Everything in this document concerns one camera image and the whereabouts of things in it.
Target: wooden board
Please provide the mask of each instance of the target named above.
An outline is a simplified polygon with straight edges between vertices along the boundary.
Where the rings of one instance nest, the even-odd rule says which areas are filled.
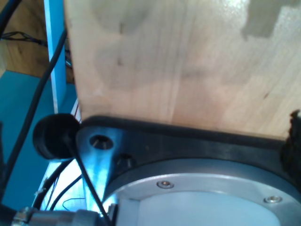
[[[286,137],[300,0],[65,0],[81,115]]]
[[[7,0],[0,0],[0,10],[6,3]],[[23,0],[5,30],[5,32],[14,31],[47,40],[44,1]],[[49,65],[48,49],[31,42],[0,41],[0,58],[0,74],[9,70],[41,77]],[[73,82],[71,69],[67,70],[67,80]]]

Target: blue frame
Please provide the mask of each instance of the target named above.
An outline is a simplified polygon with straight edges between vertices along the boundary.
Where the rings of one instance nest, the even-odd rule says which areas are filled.
[[[49,59],[52,58],[64,30],[63,0],[44,0]],[[55,113],[60,112],[66,94],[65,48],[51,73]]]

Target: circular metal ring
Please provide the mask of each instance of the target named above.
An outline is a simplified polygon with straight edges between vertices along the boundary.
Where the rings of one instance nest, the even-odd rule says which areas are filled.
[[[157,183],[162,181],[174,186],[161,189]],[[269,209],[281,226],[301,225],[301,194],[295,187],[270,172],[229,161],[182,159],[145,165],[112,181],[106,194],[143,200],[152,195],[187,191],[239,197]]]

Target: wooden wall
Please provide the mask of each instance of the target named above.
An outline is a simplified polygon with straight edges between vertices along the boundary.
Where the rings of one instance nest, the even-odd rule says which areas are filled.
[[[0,1],[3,9],[7,0]],[[5,32],[22,31],[47,40],[43,0],[23,0],[10,19]],[[0,41],[0,74],[5,69],[41,77],[49,64],[48,49],[36,43]],[[67,70],[68,82],[73,82],[72,70]]]

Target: screw head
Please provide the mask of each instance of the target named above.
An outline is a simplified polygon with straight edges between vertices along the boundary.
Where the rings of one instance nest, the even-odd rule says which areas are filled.
[[[157,182],[157,186],[162,189],[170,189],[170,188],[174,187],[174,184],[170,183],[169,181],[162,180],[162,181]]]
[[[266,202],[266,203],[278,203],[281,201],[282,201],[282,198],[280,196],[276,196],[276,195],[273,195],[273,196],[270,196],[270,197],[264,199],[264,202]]]

